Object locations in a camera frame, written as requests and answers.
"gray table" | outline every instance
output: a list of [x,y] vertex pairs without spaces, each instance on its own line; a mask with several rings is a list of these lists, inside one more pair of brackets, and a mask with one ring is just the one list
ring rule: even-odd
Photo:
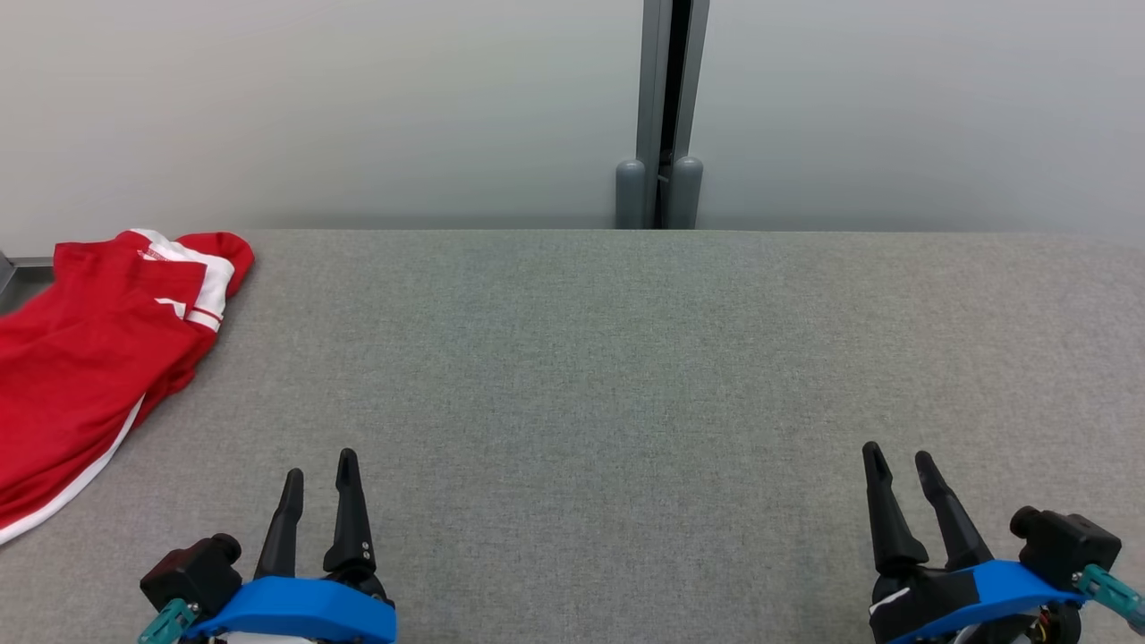
[[[868,643],[860,447],[945,560],[911,456],[994,552],[1025,504],[1145,586],[1145,253],[1063,237],[259,231],[198,378],[0,548],[5,642],[131,642],[140,575],[248,575],[307,473],[300,574],[357,449],[404,643]],[[1088,642],[1131,642],[1087,610]]]

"red cloth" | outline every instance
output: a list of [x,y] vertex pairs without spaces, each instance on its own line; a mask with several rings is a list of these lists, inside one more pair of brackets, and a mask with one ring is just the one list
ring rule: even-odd
[[183,388],[254,256],[229,233],[56,246],[55,283],[0,319],[0,543],[102,470]]

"white partition panel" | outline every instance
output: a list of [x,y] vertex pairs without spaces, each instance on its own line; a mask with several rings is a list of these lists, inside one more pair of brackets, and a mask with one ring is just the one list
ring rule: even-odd
[[1145,243],[1145,3],[711,0],[700,228]]
[[640,0],[9,0],[0,248],[144,226],[611,227]]

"teal connector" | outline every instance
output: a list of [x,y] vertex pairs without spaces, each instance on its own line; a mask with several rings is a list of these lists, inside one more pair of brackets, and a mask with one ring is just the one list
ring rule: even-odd
[[1139,592],[1095,564],[1085,566],[1076,583],[1082,595],[1124,618],[1134,633],[1145,637],[1145,604]]
[[196,604],[172,599],[140,634],[137,644],[175,644],[198,616]]

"black gap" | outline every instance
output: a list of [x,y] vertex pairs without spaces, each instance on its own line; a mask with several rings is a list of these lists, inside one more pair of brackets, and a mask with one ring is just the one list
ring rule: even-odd
[[[673,0],[672,21],[668,36],[668,79],[664,84],[664,120],[660,132],[660,176],[669,176],[672,152],[676,149],[676,120],[680,113],[680,86],[684,81],[684,57],[688,49],[688,22],[692,19],[692,0]],[[656,209],[653,228],[664,227],[664,190],[668,184],[656,181]]]

